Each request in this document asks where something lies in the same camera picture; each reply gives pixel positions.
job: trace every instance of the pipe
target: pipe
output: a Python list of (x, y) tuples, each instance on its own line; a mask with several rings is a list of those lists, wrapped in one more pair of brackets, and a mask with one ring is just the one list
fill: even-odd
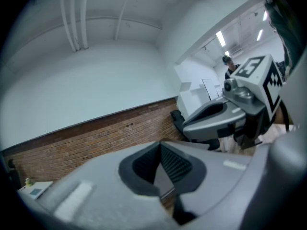
[(80, 50), (80, 45), (77, 35), (77, 26), (76, 26), (75, 0), (71, 0), (71, 30), (76, 49)]
[(81, 0), (81, 8), (80, 8), (80, 20), (81, 20), (81, 35), (83, 41), (83, 48), (87, 49), (87, 37), (86, 37), (86, 2), (87, 0)]
[(115, 32), (115, 38), (114, 38), (115, 40), (118, 39), (118, 33), (119, 33), (120, 24), (121, 24), (121, 19), (122, 19), (122, 17), (123, 17), (123, 14), (124, 14), (124, 10), (125, 10), (127, 1), (128, 1), (128, 0), (125, 0), (125, 1), (124, 1), (124, 4), (123, 4), (123, 6), (122, 6), (122, 8), (121, 8), (121, 11), (120, 11), (120, 14), (119, 14), (118, 23), (117, 23), (116, 32)]
[[(103, 19), (111, 19), (111, 20), (117, 20), (118, 18), (115, 16), (96, 16), (96, 17), (89, 17), (87, 18), (87, 21), (94, 21), (94, 20), (103, 20)], [(135, 20), (135, 19), (129, 19), (129, 18), (122, 18), (122, 21), (131, 21), (131, 22), (135, 22), (135, 23), (140, 23), (140, 24), (144, 24), (144, 25), (148, 25), (148, 26), (152, 26), (153, 28), (162, 30), (162, 27), (154, 25), (154, 24), (150, 24), (144, 21), (139, 21), (139, 20)], [(26, 46), (28, 43), (30, 43), (32, 40), (40, 37), (41, 35), (48, 33), (54, 29), (60, 28), (62, 27), (63, 24), (58, 24), (55, 26), (50, 27), (49, 29), (41, 32), (40, 34), (35, 35), (35, 37), (30, 38), (29, 40), (27, 40), (24, 44), (22, 44), (21, 46), (17, 47), (17, 51), (20, 50), (21, 48), (23, 48), (24, 46)]]
[(60, 6), (61, 6), (62, 19), (63, 19), (64, 28), (65, 28), (65, 32), (66, 32), (68, 41), (71, 45), (71, 49), (73, 50), (73, 52), (76, 52), (76, 49), (75, 49), (75, 46), (73, 45), (73, 42), (71, 40), (71, 34), (69, 33), (69, 29), (68, 29), (68, 25), (67, 25), (65, 8), (64, 8), (64, 0), (60, 0), (59, 2), (60, 2)]

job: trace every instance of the brick wall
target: brick wall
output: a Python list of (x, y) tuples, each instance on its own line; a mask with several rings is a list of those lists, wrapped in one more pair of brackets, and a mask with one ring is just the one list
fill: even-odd
[(170, 112), (175, 99), (99, 118), (25, 142), (3, 151), (14, 159), (21, 182), (56, 181), (87, 160), (116, 150), (163, 138), (182, 139)]

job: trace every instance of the fluorescent light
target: fluorescent light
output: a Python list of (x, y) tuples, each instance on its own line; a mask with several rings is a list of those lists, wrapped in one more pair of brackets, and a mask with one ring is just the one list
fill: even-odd
[(225, 43), (225, 40), (224, 40), (224, 37), (223, 37), (223, 34), (221, 31), (219, 31), (217, 34), (216, 34), (217, 38), (220, 40), (220, 43), (222, 45), (222, 47), (224, 47), (226, 45)]
[(264, 15), (263, 15), (263, 21), (265, 21), (265, 20), (267, 19), (267, 17), (268, 17), (268, 14), (267, 14), (267, 12), (265, 11), (265, 12), (264, 12)]
[(259, 32), (259, 34), (258, 34), (258, 37), (257, 37), (257, 41), (259, 41), (259, 40), (260, 40), (260, 38), (261, 38), (261, 34), (262, 34), (262, 31), (263, 31), (263, 30), (260, 30), (260, 32)]

